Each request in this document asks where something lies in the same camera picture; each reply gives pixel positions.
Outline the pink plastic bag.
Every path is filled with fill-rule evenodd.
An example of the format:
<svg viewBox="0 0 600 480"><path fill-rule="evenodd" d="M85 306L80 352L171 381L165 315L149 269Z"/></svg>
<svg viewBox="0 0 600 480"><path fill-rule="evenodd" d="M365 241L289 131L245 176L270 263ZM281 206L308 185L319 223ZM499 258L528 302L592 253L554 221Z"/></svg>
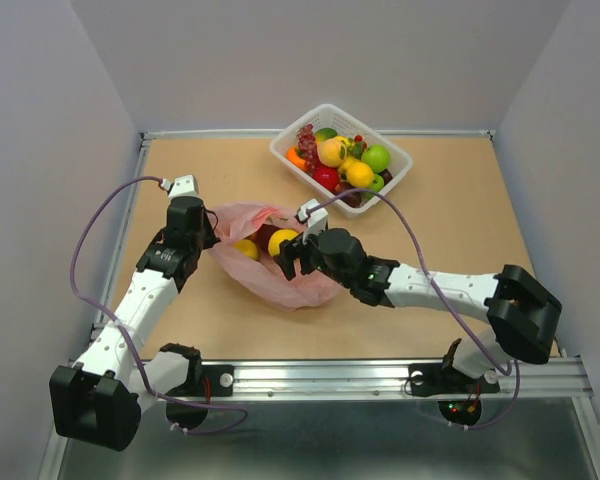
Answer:
<svg viewBox="0 0 600 480"><path fill-rule="evenodd" d="M294 218L294 210L263 203L230 203L212 211L218 218L215 234L219 242L210 255L226 274L251 293L285 311L318 307L340 293L337 283L317 271L289 281L266 252L254 260L234 247L264 225L304 231L305 227Z"/></svg>

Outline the dark red apple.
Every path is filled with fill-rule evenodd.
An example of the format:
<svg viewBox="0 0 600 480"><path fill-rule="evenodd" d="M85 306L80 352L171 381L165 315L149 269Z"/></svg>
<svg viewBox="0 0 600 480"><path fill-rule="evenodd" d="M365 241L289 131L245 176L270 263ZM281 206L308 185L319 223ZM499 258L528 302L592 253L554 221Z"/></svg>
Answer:
<svg viewBox="0 0 600 480"><path fill-rule="evenodd" d="M278 230L279 227L275 225L263 224L255 233L255 243L264 254L269 254L269 242L272 235Z"/></svg>

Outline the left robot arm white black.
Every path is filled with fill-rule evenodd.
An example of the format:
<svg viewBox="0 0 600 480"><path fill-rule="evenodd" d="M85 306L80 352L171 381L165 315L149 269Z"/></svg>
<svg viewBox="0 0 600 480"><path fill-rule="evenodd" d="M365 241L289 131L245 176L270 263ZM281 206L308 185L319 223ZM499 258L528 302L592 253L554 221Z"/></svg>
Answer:
<svg viewBox="0 0 600 480"><path fill-rule="evenodd" d="M113 320L73 366L57 367L50 378L58 435L122 451L153 401L173 389L190 394L201 386L197 349L167 344L148 364L138 350L196 270L202 251L218 241L197 195L171 199L166 225L138 261Z"/></svg>

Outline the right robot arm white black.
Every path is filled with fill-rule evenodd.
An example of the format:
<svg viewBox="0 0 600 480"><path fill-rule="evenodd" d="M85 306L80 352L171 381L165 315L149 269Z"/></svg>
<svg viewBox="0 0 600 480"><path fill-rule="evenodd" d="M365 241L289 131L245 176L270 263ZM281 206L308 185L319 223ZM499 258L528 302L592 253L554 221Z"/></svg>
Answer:
<svg viewBox="0 0 600 480"><path fill-rule="evenodd" d="M561 302L517 265L481 275L427 272L367 254L341 228L285 240L274 260L289 280L318 272L369 306L446 310L458 323L470 317L487 324L450 347L440 378L452 390L513 360L547 363L562 312Z"/></svg>

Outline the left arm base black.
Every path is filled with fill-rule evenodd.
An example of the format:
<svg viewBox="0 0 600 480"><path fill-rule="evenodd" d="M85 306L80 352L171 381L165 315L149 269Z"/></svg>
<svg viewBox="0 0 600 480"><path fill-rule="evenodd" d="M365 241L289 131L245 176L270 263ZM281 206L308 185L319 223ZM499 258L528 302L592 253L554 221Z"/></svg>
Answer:
<svg viewBox="0 0 600 480"><path fill-rule="evenodd" d="M228 398L233 395L235 367L231 364L203 364L201 371L193 378L188 375L185 382L169 390L160 392L172 397L193 397L198 403L210 403L214 398ZM166 419L176 428L197 431L210 418L207 409L187 407L168 402Z"/></svg>

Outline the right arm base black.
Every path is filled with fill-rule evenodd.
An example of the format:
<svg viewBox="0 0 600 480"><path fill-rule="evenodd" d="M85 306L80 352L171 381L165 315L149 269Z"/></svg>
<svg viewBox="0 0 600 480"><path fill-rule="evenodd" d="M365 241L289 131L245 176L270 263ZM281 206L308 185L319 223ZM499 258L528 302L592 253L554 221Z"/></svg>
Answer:
<svg viewBox="0 0 600 480"><path fill-rule="evenodd" d="M469 429L476 427L481 418L482 395L499 393L500 385L498 376L493 381L485 375L474 379L452 366L460 342L454 341L439 363L411 364L402 390L418 398L451 395L452 399L438 402L442 417L452 425Z"/></svg>

